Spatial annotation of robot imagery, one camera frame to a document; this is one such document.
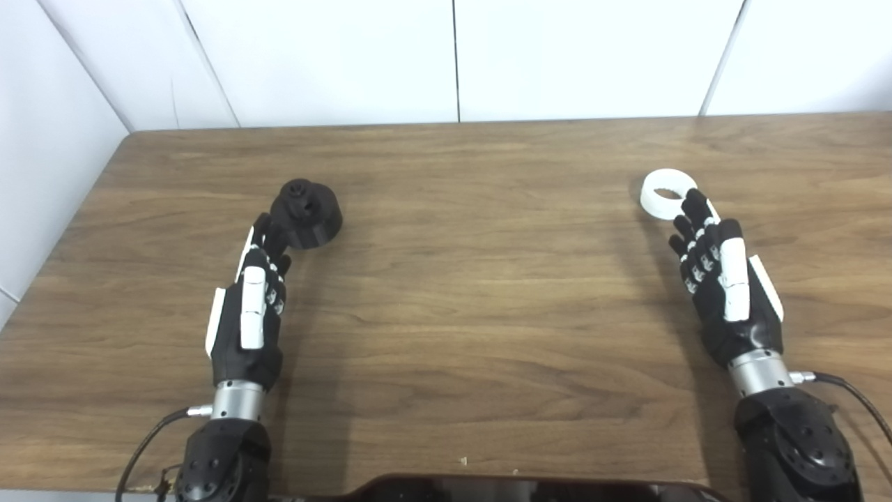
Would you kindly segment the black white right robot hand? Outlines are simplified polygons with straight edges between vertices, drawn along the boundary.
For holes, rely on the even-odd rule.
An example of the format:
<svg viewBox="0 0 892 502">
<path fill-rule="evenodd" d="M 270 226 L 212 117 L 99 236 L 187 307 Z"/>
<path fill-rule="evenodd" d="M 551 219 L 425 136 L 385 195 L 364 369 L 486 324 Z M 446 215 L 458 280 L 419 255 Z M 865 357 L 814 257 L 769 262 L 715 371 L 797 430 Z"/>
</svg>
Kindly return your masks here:
<svg viewBox="0 0 892 502">
<path fill-rule="evenodd" d="M 748 255 L 739 221 L 717 216 L 697 188 L 687 191 L 681 210 L 668 244 L 700 319 L 705 351 L 718 365 L 757 350 L 783 353 L 783 306 L 770 293 L 764 268 Z"/>
</svg>

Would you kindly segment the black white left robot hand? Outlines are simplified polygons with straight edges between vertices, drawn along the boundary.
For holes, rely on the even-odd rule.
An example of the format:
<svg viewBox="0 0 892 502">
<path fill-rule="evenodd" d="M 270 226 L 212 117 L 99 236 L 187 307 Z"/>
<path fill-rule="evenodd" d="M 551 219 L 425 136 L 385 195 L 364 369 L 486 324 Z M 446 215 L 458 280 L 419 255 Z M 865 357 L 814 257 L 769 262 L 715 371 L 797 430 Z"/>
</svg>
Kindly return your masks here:
<svg viewBox="0 0 892 502">
<path fill-rule="evenodd" d="M 249 229 L 236 276 L 215 290 L 205 337 L 213 385 L 248 381 L 269 391 L 284 361 L 279 346 L 286 307 L 286 274 L 292 260 L 284 233 L 271 214 Z"/>
</svg>

